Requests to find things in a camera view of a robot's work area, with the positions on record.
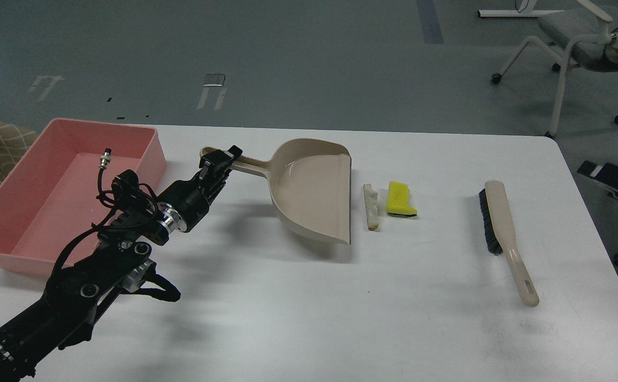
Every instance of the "black bristles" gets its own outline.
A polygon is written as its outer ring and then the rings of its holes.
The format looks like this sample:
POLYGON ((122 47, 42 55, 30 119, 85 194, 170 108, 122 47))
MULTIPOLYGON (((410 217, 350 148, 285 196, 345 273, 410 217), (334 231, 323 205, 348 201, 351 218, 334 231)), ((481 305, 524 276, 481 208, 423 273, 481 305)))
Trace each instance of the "black bristles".
POLYGON ((488 251, 490 253, 502 254, 502 247, 498 238, 495 236, 493 230, 493 222, 490 220, 490 210, 488 208, 488 197, 485 194, 485 188, 478 194, 479 201, 481 201, 481 213, 483 213, 483 229, 485 230, 485 242, 488 244, 488 251))

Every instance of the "gray floor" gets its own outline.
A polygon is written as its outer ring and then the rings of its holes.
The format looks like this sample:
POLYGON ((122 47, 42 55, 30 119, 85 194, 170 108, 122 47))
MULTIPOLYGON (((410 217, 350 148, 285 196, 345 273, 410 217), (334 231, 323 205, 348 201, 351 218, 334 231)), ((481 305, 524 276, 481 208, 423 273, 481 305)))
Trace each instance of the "gray floor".
MULTIPOLYGON (((479 19, 479 5, 513 8, 499 0, 0 2, 0 119, 38 131, 67 117, 541 135, 557 80, 544 53, 527 49, 502 84, 489 83, 524 36, 541 36, 537 21, 479 19), (201 103, 205 73, 225 73, 226 90, 210 89, 201 103)), ((541 0, 536 9, 576 6, 541 0)), ((618 164, 616 114, 618 73, 573 71, 556 138, 571 171, 585 159, 618 164)), ((607 251, 617 252, 618 202, 575 179, 607 251)))

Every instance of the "beige dustpan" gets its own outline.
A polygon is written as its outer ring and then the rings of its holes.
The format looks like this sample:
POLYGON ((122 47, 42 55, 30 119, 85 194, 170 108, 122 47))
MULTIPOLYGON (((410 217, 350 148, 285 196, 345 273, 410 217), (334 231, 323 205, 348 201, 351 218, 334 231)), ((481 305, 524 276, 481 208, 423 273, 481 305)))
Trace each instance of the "beige dustpan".
MULTIPOLYGON (((214 150, 204 147, 200 155, 214 150)), ((351 243, 351 156, 344 146, 299 138, 283 143, 267 162, 240 157, 233 169, 268 180, 278 217, 293 232, 351 243)))

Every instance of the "plastic bin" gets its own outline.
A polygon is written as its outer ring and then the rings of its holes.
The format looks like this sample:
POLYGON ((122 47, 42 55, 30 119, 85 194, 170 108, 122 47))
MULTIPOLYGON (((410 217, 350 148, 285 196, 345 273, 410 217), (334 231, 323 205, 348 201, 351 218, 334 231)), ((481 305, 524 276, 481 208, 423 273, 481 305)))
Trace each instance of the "plastic bin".
MULTIPOLYGON (((166 161, 154 128, 54 119, 0 185, 0 267, 49 275, 71 239, 108 213, 95 197, 99 157, 112 149, 103 188, 126 169, 157 186, 166 161)), ((66 264, 87 257, 97 245, 90 235, 66 264)))

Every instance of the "dustpan handle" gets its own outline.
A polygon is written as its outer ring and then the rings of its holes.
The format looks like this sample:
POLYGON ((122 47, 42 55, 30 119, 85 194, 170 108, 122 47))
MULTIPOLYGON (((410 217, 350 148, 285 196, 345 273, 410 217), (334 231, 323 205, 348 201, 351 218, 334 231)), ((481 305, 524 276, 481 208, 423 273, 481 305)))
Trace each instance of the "dustpan handle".
MULTIPOLYGON (((203 155, 209 154, 210 152, 213 152, 215 150, 217 149, 214 147, 206 146, 200 150, 200 155, 202 157, 203 155)), ((247 172, 248 174, 252 174, 253 176, 265 177, 268 179, 268 162, 265 162, 263 160, 244 157, 244 155, 241 155, 241 157, 239 157, 238 160, 233 163, 231 168, 237 171, 247 172)))

